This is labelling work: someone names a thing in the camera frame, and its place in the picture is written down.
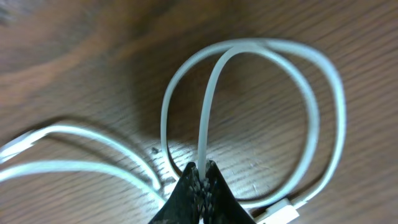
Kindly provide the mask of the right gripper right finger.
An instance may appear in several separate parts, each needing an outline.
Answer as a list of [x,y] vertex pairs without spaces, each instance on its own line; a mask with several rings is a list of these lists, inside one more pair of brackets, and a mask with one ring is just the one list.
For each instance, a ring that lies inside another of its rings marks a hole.
[[205,194],[202,206],[204,224],[255,224],[235,199],[214,161],[206,163]]

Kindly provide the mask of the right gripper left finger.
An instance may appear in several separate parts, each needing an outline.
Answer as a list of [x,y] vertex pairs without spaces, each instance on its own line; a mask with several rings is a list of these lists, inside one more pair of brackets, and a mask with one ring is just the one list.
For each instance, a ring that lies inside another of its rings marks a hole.
[[200,192],[198,169],[194,162],[189,162],[169,199],[149,224],[198,224]]

